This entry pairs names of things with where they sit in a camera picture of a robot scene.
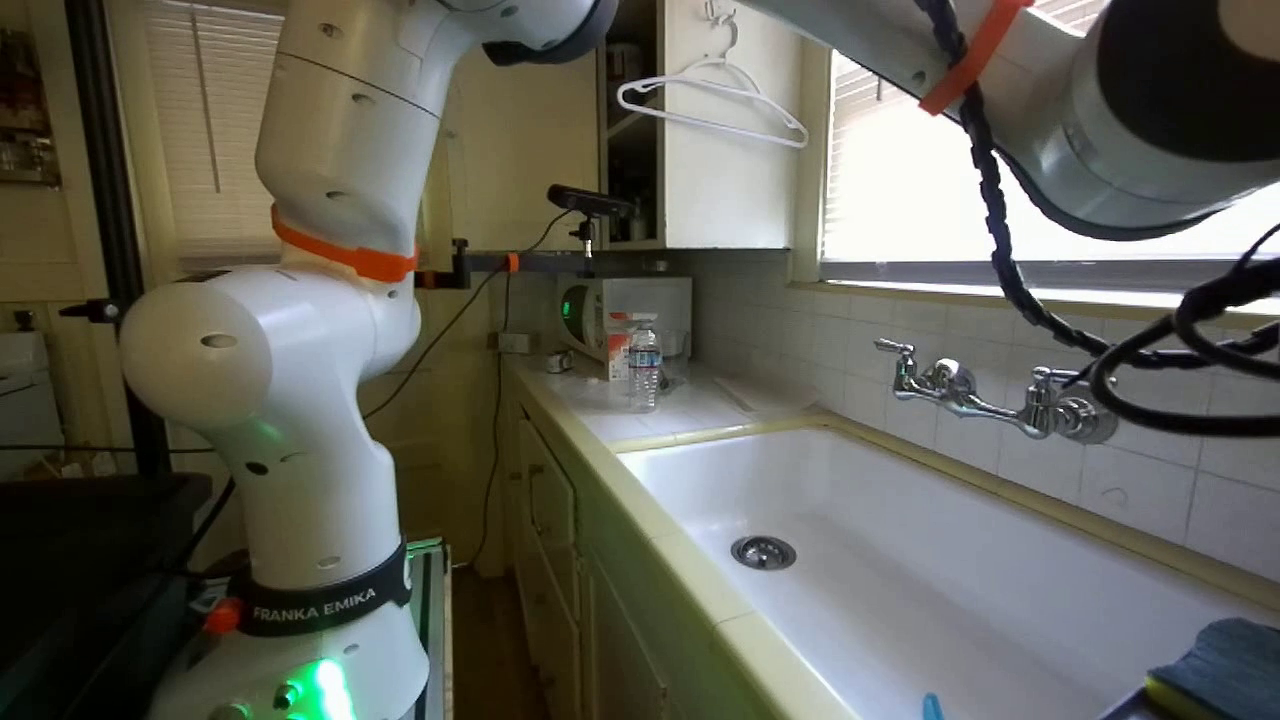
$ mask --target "sink drain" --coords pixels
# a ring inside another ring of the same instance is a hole
[[[759,573],[778,573],[795,563],[795,547],[778,535],[741,535],[728,552],[733,561]]]

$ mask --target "window frame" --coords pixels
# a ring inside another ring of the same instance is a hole
[[[813,148],[813,246],[805,246],[805,262],[795,262],[795,274],[815,283],[904,283],[904,288],[996,288],[991,260],[829,260],[825,246],[831,242],[829,223],[829,190],[831,190],[831,148],[834,148],[834,50],[819,46],[806,58],[813,77],[813,111],[815,111],[815,134]],[[1064,288],[1064,291],[1183,291],[1190,283],[1205,283],[1235,262],[1235,257],[1220,260],[1016,260],[1030,288]]]

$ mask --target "tile backsplash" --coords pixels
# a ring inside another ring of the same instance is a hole
[[[1034,362],[1079,368],[1002,301],[787,288],[783,257],[698,257],[697,349],[725,370],[783,384],[825,408],[1079,504],[1127,529],[1280,580],[1280,441],[1199,441],[1120,423],[1108,444],[1028,441],[1007,423],[960,419],[930,399],[892,399],[875,337],[919,360],[960,356],[982,399],[1019,408]],[[1117,311],[1071,314],[1104,337],[1137,331]],[[1277,411],[1280,384],[1224,370],[1123,370],[1120,395],[1177,411]]]

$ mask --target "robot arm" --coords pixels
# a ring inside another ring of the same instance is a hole
[[[417,208],[455,58],[571,58],[617,0],[293,0],[259,127],[276,235],[397,283],[417,267]]]
[[[907,0],[746,0],[925,94],[946,73]],[[975,37],[999,0],[952,0]],[[978,77],[996,148],[1055,223],[1143,238],[1280,181],[1280,2],[1111,0],[1074,40],[1024,10]]]

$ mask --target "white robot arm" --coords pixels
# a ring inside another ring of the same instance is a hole
[[[746,0],[911,94],[946,77],[907,0]],[[1007,0],[954,0],[968,37]],[[243,487],[243,629],[182,655],[150,714],[320,705],[405,714],[426,655],[399,605],[397,469],[354,384],[421,331],[417,208],[455,58],[568,58],[617,0],[293,0],[259,127],[285,260],[147,291],[124,377],[204,433]],[[1280,175],[1280,2],[1111,0],[1087,40],[1024,10],[978,73],[999,152],[1046,217],[1092,235],[1190,223]]]

